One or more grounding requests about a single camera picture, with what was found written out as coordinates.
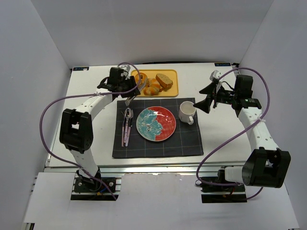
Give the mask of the orange striped round bread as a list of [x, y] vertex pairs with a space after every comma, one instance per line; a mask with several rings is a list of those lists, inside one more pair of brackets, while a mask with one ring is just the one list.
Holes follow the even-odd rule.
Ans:
[[147, 96], [157, 95], [160, 91], [160, 83], [155, 78], [150, 78], [148, 80], [148, 86], [144, 87], [143, 93]]

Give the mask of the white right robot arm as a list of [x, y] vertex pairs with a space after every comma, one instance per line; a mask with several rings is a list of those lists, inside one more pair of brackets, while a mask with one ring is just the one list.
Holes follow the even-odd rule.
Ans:
[[288, 151], [283, 151], [273, 140], [265, 121], [264, 112], [259, 100], [252, 98], [253, 78], [248, 75], [237, 75], [235, 86], [226, 90], [219, 80], [221, 73], [217, 70], [210, 76], [211, 84], [200, 91], [206, 98], [194, 104], [206, 113], [210, 108], [215, 108], [218, 103], [229, 104], [244, 126], [251, 155], [243, 166], [227, 166], [220, 173], [213, 185], [235, 186], [260, 186], [280, 188], [283, 185], [291, 156]]

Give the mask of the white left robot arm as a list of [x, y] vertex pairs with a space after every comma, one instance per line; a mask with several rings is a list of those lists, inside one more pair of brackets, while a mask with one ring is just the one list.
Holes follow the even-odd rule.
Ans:
[[91, 153], [94, 118], [117, 97], [128, 103], [140, 95], [141, 83], [129, 74], [130, 65], [121, 63], [112, 67], [109, 76], [101, 80], [96, 91], [84, 103], [62, 113], [59, 140], [80, 166], [79, 176], [98, 178], [100, 170]]

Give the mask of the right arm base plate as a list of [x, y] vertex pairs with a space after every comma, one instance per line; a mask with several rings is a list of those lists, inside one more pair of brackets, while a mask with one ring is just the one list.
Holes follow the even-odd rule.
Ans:
[[246, 203], [245, 187], [241, 186], [215, 186], [196, 181], [195, 185], [201, 188], [201, 201], [203, 204]]

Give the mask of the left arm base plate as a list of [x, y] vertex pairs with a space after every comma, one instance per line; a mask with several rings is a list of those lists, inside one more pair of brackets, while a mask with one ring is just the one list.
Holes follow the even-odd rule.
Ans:
[[[121, 187], [121, 178], [116, 177], [102, 177], [102, 181], [109, 187], [116, 198], [119, 196]], [[97, 185], [89, 184], [79, 177], [75, 177], [71, 192], [72, 201], [115, 201], [108, 189], [98, 183]]]

